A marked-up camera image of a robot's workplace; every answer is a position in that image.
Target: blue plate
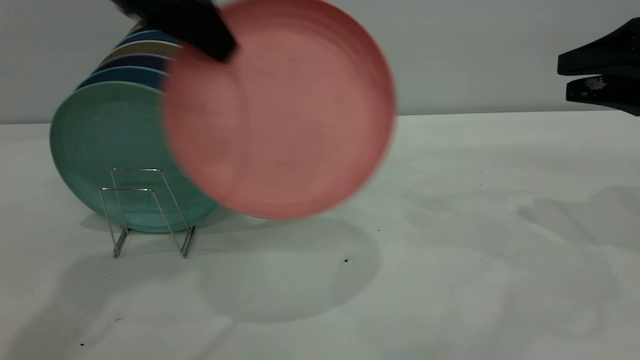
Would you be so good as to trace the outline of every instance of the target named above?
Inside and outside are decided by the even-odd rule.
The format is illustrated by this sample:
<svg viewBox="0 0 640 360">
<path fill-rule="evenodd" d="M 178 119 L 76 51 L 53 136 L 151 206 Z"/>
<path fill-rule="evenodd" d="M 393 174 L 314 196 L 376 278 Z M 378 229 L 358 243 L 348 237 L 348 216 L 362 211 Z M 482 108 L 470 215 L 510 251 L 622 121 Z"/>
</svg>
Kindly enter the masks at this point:
<svg viewBox="0 0 640 360">
<path fill-rule="evenodd" d="M 134 26 L 130 32 L 127 34 L 127 36 L 129 35 L 133 35 L 135 33 L 141 33 L 142 31 L 149 31 L 149 30 L 155 30 L 154 28 L 152 28 L 149 25 L 142 25 L 140 23 L 138 23 L 136 26 Z"/>
<path fill-rule="evenodd" d="M 155 89 L 160 89 L 165 77 L 166 73 L 159 70 L 148 69 L 146 67 L 114 67 L 91 75 L 87 80 L 84 80 L 80 85 L 78 85 L 76 91 L 88 85 L 103 83 L 105 81 L 126 81 L 129 83 L 137 83 Z"/>
<path fill-rule="evenodd" d="M 82 88 L 58 108 L 49 143 L 53 162 L 71 191 L 104 216 L 100 189 L 113 187 L 113 168 L 159 168 L 171 187 L 180 212 L 158 172 L 117 172 L 119 188 L 148 188 L 164 209 L 171 230 L 182 231 L 207 217 L 216 203 L 184 177 L 164 144 L 159 90 L 136 83 L 108 81 Z M 119 193 L 127 225 L 134 230 L 167 233 L 150 193 Z M 124 225 L 118 197 L 104 194 L 112 223 Z"/>
<path fill-rule="evenodd" d="M 172 44 L 180 44 L 180 40 L 174 38 L 171 35 L 167 35 L 159 30 L 147 30 L 140 31 L 139 33 L 131 34 L 124 38 L 116 47 L 122 46 L 124 44 L 128 44 L 134 41 L 146 41 L 146 40 L 155 40 L 155 41 L 165 41 L 170 42 Z"/>
<path fill-rule="evenodd" d="M 100 65 L 97 69 L 95 69 L 92 74 L 96 72 L 100 72 L 102 70 L 111 69 L 114 67 L 122 67 L 122 66 L 138 66 L 138 67 L 146 67 L 148 69 L 154 69 L 159 71 L 164 71 L 167 67 L 168 62 L 173 59 L 167 58 L 165 56 L 160 55 L 151 55 L 151 54 L 134 54 L 134 55 L 124 55 L 119 56 L 117 58 L 113 58 L 106 63 Z"/>
</svg>

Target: navy blue plate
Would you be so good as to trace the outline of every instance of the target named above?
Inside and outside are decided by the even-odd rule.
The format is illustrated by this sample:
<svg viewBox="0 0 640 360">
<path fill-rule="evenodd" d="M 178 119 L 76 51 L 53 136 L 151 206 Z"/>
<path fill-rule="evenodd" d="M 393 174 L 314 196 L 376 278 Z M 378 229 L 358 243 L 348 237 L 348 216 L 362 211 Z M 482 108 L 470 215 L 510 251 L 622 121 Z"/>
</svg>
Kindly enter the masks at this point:
<svg viewBox="0 0 640 360">
<path fill-rule="evenodd" d="M 139 66 L 146 67 L 148 69 L 160 70 L 164 71 L 165 68 L 169 65 L 169 61 L 172 61 L 171 58 L 167 58 L 165 56 L 160 55 L 152 55 L 152 54 L 133 54 L 133 55 L 123 55 L 117 58 L 113 58 L 106 63 L 100 65 L 97 69 L 95 69 L 91 74 L 95 74 L 96 72 L 111 69 L 114 67 L 122 67 L 122 66 Z"/>
<path fill-rule="evenodd" d="M 122 46 L 124 44 L 128 44 L 130 42 L 134 42 L 134 41 L 146 41 L 146 40 L 164 41 L 164 42 L 170 42 L 172 44 L 178 44 L 178 45 L 180 44 L 180 40 L 174 38 L 171 35 L 167 35 L 162 31 L 148 30 L 148 31 L 141 31 L 139 33 L 135 33 L 125 37 L 124 40 L 122 40 L 118 45 L 116 45 L 116 47 Z"/>
<path fill-rule="evenodd" d="M 162 81 L 166 77 L 166 73 L 148 69 L 146 67 L 139 66 L 123 66 L 114 67 L 111 69 L 102 70 L 91 75 L 87 80 L 84 80 L 76 91 L 84 88 L 85 86 L 103 83 L 105 81 L 126 81 L 129 83 L 136 83 L 141 85 L 150 86 L 160 90 Z"/>
</svg>

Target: white table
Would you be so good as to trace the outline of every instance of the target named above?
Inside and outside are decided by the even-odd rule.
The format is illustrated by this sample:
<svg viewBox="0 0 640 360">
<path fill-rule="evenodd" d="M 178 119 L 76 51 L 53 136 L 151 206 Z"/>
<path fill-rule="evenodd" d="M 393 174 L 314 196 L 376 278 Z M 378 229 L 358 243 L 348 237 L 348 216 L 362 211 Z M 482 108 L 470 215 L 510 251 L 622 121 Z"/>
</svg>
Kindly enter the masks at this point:
<svg viewBox="0 0 640 360">
<path fill-rule="evenodd" d="M 358 196 L 219 211 L 190 259 L 65 187 L 48 125 L 0 126 L 0 358 L 638 359 L 640 120 L 401 117 Z"/>
</svg>

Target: stack of plates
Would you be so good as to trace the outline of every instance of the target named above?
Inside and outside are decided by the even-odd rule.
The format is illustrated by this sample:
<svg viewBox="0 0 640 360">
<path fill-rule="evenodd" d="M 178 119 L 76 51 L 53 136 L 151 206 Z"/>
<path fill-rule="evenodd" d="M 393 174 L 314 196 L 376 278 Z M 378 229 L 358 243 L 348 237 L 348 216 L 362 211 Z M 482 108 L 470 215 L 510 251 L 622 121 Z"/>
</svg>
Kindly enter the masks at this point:
<svg viewBox="0 0 640 360">
<path fill-rule="evenodd" d="M 211 199 L 262 218 L 314 215 L 356 193 L 380 164 L 396 95 L 384 55 L 356 20 L 297 0 L 235 1 L 221 16 L 239 44 L 230 62 L 136 26 L 61 105 L 53 158 L 97 213 L 113 168 L 162 169 L 195 225 Z M 172 229 L 185 228 L 157 172 L 117 176 L 118 187 L 153 189 Z M 109 215 L 123 224 L 110 195 Z M 168 230 L 148 193 L 120 199 L 131 229 Z"/>
<path fill-rule="evenodd" d="M 72 192 L 104 216 L 100 189 L 112 187 L 114 168 L 158 168 L 168 181 L 188 226 L 208 216 L 216 203 L 187 180 L 164 144 L 160 100 L 164 72 L 179 41 L 135 26 L 58 108 L 51 124 L 51 153 Z M 160 173 L 117 172 L 119 188 L 149 188 L 171 229 L 185 230 Z M 165 233 L 168 228 L 149 193 L 119 192 L 129 228 Z M 116 194 L 105 193 L 112 223 L 124 225 Z"/>
</svg>

